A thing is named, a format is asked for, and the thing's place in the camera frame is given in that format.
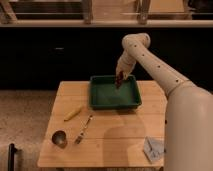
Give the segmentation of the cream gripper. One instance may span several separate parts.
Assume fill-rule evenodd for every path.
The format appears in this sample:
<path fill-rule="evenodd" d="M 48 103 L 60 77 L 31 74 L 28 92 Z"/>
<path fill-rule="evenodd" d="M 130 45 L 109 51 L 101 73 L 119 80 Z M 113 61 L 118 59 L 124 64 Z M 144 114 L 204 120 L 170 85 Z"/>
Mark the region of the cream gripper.
<path fill-rule="evenodd" d="M 116 76 L 120 72 L 123 72 L 123 80 L 126 80 L 135 68 L 135 65 L 135 58 L 129 55 L 126 51 L 124 51 L 117 61 Z"/>

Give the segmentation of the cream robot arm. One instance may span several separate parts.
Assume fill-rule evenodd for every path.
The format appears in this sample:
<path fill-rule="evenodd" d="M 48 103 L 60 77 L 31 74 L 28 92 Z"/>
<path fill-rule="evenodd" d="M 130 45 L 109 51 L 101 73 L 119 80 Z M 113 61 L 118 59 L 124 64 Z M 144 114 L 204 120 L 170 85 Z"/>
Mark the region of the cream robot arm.
<path fill-rule="evenodd" d="M 122 38 L 115 84 L 140 64 L 164 91 L 164 171 L 213 171 L 213 94 L 151 53 L 150 43 L 146 33 Z"/>

